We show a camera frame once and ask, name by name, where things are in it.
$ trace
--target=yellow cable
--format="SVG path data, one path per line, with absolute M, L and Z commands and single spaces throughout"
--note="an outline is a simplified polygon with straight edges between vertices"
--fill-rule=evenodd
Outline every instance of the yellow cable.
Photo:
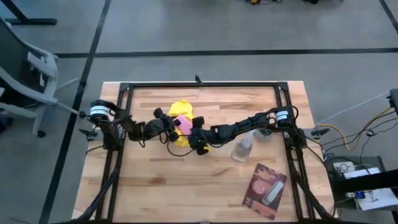
M 351 151 L 351 149 L 349 148 L 349 145 L 347 143 L 347 139 L 346 139 L 344 133 L 340 129 L 338 129 L 336 126 L 334 126 L 332 124 L 318 124 L 317 126 L 329 127 L 329 128 L 333 128 L 334 130 L 338 131 L 341 134 L 341 137 L 343 138 L 345 146 L 347 147 L 347 149 L 349 151 Z
M 384 111 L 382 111 L 381 113 L 379 113 L 378 115 L 376 115 L 375 117 L 373 117 L 370 121 L 368 121 L 368 122 L 365 124 L 365 126 L 363 126 L 362 129 L 365 129 L 367 126 L 369 126 L 371 123 L 373 123 L 373 121 L 375 121 L 376 119 L 378 119 L 378 117 L 382 116 L 383 114 L 387 113 L 387 111 L 389 111 L 390 109 L 391 109 L 391 107 L 388 107 L 387 109 L 385 109 Z M 361 139 L 361 136 L 362 136 L 362 133 L 363 133 L 363 132 L 361 132 L 361 133 L 359 134 L 359 136 L 358 136 L 358 138 L 357 138 L 357 140 L 356 140 L 355 146 L 354 146 L 350 151 L 354 150 L 354 149 L 358 146 L 359 140 Z
M 369 126 L 371 123 L 373 123 L 373 121 L 375 121 L 376 119 L 378 119 L 378 117 L 382 116 L 383 114 L 387 113 L 387 111 L 389 111 L 390 109 L 391 109 L 391 108 L 388 107 L 387 109 L 385 109 L 384 111 L 382 111 L 381 113 L 379 113 L 378 115 L 376 115 L 375 117 L 373 117 L 370 121 L 368 121 L 368 122 L 363 126 L 362 129 L 365 129 L 367 126 Z M 347 139 L 345 138 L 345 135 L 344 135 L 343 132 L 342 132 L 340 129 L 338 129 L 336 126 L 334 126 L 334 125 L 332 125 L 332 124 L 318 124 L 317 126 L 329 127 L 329 128 L 333 128 L 334 130 L 338 131 L 338 132 L 341 134 L 341 137 L 342 137 L 343 140 L 344 140 L 344 144 L 345 144 L 345 146 L 347 147 L 347 149 L 348 149 L 349 151 L 353 151 L 353 150 L 358 146 L 359 140 L 361 139 L 361 136 L 362 136 L 362 133 L 363 133 L 363 132 L 361 132 L 361 133 L 359 134 L 359 136 L 358 136 L 358 138 L 357 138 L 357 140 L 356 140 L 356 142 L 355 142 L 354 147 L 353 147 L 353 148 L 350 148 L 349 145 L 348 145 Z

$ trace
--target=small container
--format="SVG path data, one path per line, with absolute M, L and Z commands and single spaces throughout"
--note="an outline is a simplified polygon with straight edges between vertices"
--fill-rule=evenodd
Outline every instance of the small container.
M 254 132 L 254 135 L 260 141 L 268 141 L 271 139 L 272 131 L 267 128 L 259 128 L 259 129 L 256 129 L 256 131 Z
M 249 157 L 253 146 L 254 130 L 247 133 L 245 139 L 236 143 L 234 150 L 231 153 L 232 159 L 238 162 L 244 162 Z

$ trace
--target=black line on floor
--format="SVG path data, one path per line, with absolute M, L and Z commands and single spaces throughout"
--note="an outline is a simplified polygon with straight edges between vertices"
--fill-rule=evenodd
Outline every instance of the black line on floor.
M 101 33 L 102 33 L 103 26 L 105 23 L 106 15 L 109 11 L 110 4 L 111 4 L 111 0 L 105 0 L 104 8 L 102 10 L 101 17 L 99 18 L 98 25 L 95 30 L 94 39 L 93 39 L 93 42 L 91 43 L 90 53 L 87 58 L 85 67 L 83 69 L 83 73 L 81 74 L 80 84 L 78 86 L 75 100 L 73 102 L 73 109 L 75 109 L 75 110 L 79 110 L 80 105 L 81 105 L 81 99 L 83 98 L 85 86 L 87 83 L 87 78 L 90 73 L 91 65 L 93 64 L 95 51 L 97 49 L 98 42 L 100 41 Z M 73 129 L 75 128 L 76 119 L 77 119 L 77 115 L 75 115 L 75 114 L 71 114 L 69 117 L 67 129 L 65 130 L 65 134 L 63 136 L 63 140 L 61 143 L 61 148 L 60 148 L 60 152 L 58 155 L 57 163 L 55 165 L 54 173 L 51 178 L 50 187 L 47 191 L 47 196 L 44 201 L 44 206 L 43 206 L 42 214 L 40 216 L 39 224 L 47 224 L 49 222 L 51 210 L 52 210 L 55 196 L 57 194 L 58 186 L 60 183 L 62 170 L 65 165 L 65 159 L 67 158 L 69 144 L 70 144 L 72 134 L 73 134 Z
M 396 18 L 394 17 L 393 13 L 391 12 L 390 8 L 388 7 L 387 3 L 385 0 L 379 0 L 381 7 L 383 7 L 384 12 L 386 12 L 388 18 L 390 19 L 392 25 L 394 26 L 397 34 L 398 34 L 398 22 Z
M 90 53 L 57 53 L 58 58 L 88 58 Z
M 296 49 L 296 50 L 188 50 L 160 52 L 103 52 L 96 58 L 133 57 L 191 57 L 191 56 L 239 56 L 239 55 L 306 55 L 306 54 L 381 54 L 398 53 L 398 47 L 370 49 Z M 60 58 L 85 58 L 87 53 L 57 54 Z

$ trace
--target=pink object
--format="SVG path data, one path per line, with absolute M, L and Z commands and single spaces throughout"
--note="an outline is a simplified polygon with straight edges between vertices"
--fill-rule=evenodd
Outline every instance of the pink object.
M 266 187 L 264 186 L 264 182 L 261 180 L 256 180 L 253 182 L 251 188 L 256 194 L 262 195 L 266 192 Z
M 180 114 L 176 119 L 179 120 L 181 123 L 177 126 L 178 130 L 180 130 L 181 133 L 185 135 L 191 134 L 192 122 L 187 120 L 182 114 Z

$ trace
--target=pink sponge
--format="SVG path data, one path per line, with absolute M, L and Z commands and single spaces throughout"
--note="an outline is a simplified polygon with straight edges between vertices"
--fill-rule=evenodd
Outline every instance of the pink sponge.
M 177 126 L 178 130 L 184 135 L 191 134 L 192 122 L 189 121 L 184 115 L 180 114 L 177 118 L 180 121 L 180 125 Z

